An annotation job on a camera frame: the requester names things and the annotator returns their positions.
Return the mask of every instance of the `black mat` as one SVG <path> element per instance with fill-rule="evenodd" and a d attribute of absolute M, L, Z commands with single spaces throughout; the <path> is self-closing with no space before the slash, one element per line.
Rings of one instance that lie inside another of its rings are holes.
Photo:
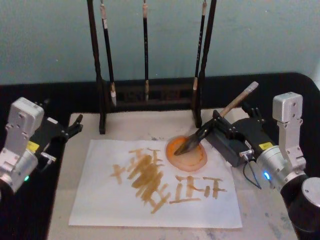
<path fill-rule="evenodd" d="M 157 82 L 191 82 L 192 78 L 183 79 L 157 79 Z M 278 130 L 272 120 L 272 101 L 275 95 L 286 92 L 295 92 L 303 96 L 303 125 L 301 127 L 300 146 L 307 161 L 306 172 L 309 176 L 320 177 L 320 92 L 314 82 L 305 75 L 298 73 L 255 74 L 241 76 L 208 77 L 203 86 L 202 104 L 204 108 L 225 107 L 237 94 L 239 94 L 252 81 L 260 83 L 259 88 L 249 97 L 247 102 L 257 106 L 263 117 L 267 133 L 272 140 L 278 142 Z M 120 85 L 144 84 L 143 80 L 123 81 Z M 41 102 L 50 98 L 51 103 L 47 114 L 67 125 L 71 113 L 86 112 L 97 113 L 98 96 L 95 82 L 73 83 L 46 83 L 29 85 L 0 86 L 0 148 L 6 138 L 5 125 L 7 123 L 10 104 L 19 97 L 25 97 L 34 102 Z M 148 110 L 187 109 L 187 105 L 156 107 Z M 142 110 L 135 107 L 127 111 Z M 57 187 L 61 156 L 64 146 L 55 143 L 50 151 L 60 156 L 57 164 L 51 166 L 45 175 L 33 173 L 13 198 L 0 203 L 0 239 L 46 239 L 55 190 Z"/>

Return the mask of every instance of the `ink stain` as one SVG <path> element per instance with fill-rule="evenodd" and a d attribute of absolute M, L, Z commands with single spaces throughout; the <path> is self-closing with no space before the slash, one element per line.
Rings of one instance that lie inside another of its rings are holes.
<path fill-rule="evenodd" d="M 290 218 L 283 212 L 281 212 L 281 217 L 280 217 L 281 221 L 283 222 L 282 228 L 284 230 L 290 230 L 293 231 L 294 228 L 292 227 Z"/>
<path fill-rule="evenodd" d="M 206 235 L 211 239 L 211 240 L 216 240 L 216 236 L 213 232 L 211 232 L 210 230 L 206 231 Z"/>
<path fill-rule="evenodd" d="M 280 240 L 282 237 L 282 233 L 279 230 L 279 228 L 276 225 L 272 224 L 271 222 L 269 222 L 269 227 L 271 228 L 276 239 Z"/>

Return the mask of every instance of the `blue indicator light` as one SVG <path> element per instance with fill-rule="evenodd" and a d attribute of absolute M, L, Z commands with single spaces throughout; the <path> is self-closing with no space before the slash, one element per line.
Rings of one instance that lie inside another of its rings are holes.
<path fill-rule="evenodd" d="M 266 171 L 263 173 L 263 175 L 265 176 L 265 178 L 266 178 L 267 180 L 270 180 L 270 176 L 269 176 L 269 174 L 268 174 Z"/>

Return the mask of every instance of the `table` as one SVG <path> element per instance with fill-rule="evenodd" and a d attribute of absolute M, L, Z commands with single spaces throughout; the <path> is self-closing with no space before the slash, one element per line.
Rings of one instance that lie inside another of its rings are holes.
<path fill-rule="evenodd" d="M 0 85 L 0 147 L 6 139 L 5 125 L 12 102 L 25 97 L 33 102 L 42 102 L 50 98 L 46 114 L 68 125 L 72 113 L 98 113 L 99 102 L 94 79 L 85 82 L 51 82 L 37 84 Z M 156 83 L 193 82 L 190 78 L 151 79 L 150 87 Z M 259 107 L 266 120 L 265 130 L 270 138 L 278 142 L 278 127 L 272 119 L 273 97 L 287 92 L 303 96 L 303 124 L 300 132 L 300 147 L 306 159 L 306 173 L 310 177 L 320 177 L 320 91 L 309 77 L 297 72 L 264 73 L 228 76 L 207 76 L 203 82 L 203 108 L 222 108 L 237 96 L 251 82 L 259 83 L 247 102 Z M 144 86 L 144 79 L 118 81 L 118 85 Z M 162 107 L 131 107 L 116 111 L 168 111 L 190 109 L 189 105 L 166 105 Z M 47 169 L 45 174 L 34 172 L 28 183 L 10 198 L 8 204 L 0 203 L 0 232 L 3 239 L 39 239 L 47 238 L 55 200 L 58 178 L 60 175 L 63 144 L 52 146 L 52 155 L 57 156 L 56 164 Z M 300 233 L 300 239 L 307 239 L 308 234 Z M 309 239 L 320 239 L 320 232 Z"/>
<path fill-rule="evenodd" d="M 212 109 L 202 111 L 203 121 L 212 116 Z M 78 113 L 70 118 L 72 123 Z M 232 110 L 226 119 L 231 123 L 246 117 L 240 108 Z M 233 168 L 243 228 L 165 228 L 165 227 L 88 227 L 69 226 L 68 221 L 76 197 L 83 165 L 91 139 L 114 140 L 168 140 L 176 135 L 189 135 L 196 128 L 189 110 L 118 112 L 107 116 L 106 135 L 98 131 L 99 115 L 83 114 L 83 130 L 65 146 L 62 166 L 55 195 L 55 202 L 48 239 L 106 240 L 106 239 L 175 239 L 175 240 L 296 240 L 281 195 L 269 188 L 269 183 L 257 173 L 262 190 L 251 185 L 242 174 L 242 166 Z"/>

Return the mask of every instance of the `black cable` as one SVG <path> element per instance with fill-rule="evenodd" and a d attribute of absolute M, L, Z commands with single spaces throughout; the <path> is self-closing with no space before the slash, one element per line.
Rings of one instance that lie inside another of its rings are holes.
<path fill-rule="evenodd" d="M 251 181 L 251 180 L 247 177 L 247 175 L 246 175 L 246 173 L 245 173 L 245 170 L 246 170 L 246 166 L 247 166 L 247 165 L 249 165 L 249 167 L 250 167 L 250 169 L 251 169 L 251 172 L 252 172 L 252 175 L 253 175 L 254 180 L 255 180 L 256 183 L 254 183 L 253 181 Z M 260 184 L 259 184 L 259 182 L 258 182 L 258 180 L 257 180 L 257 178 L 256 178 L 255 172 L 254 172 L 254 170 L 252 169 L 249 161 L 246 161 L 246 162 L 244 163 L 242 172 L 243 172 L 243 175 L 244 175 L 245 179 L 247 179 L 250 183 L 252 183 L 253 185 L 255 185 L 258 189 L 261 189 L 261 186 L 260 186 Z"/>

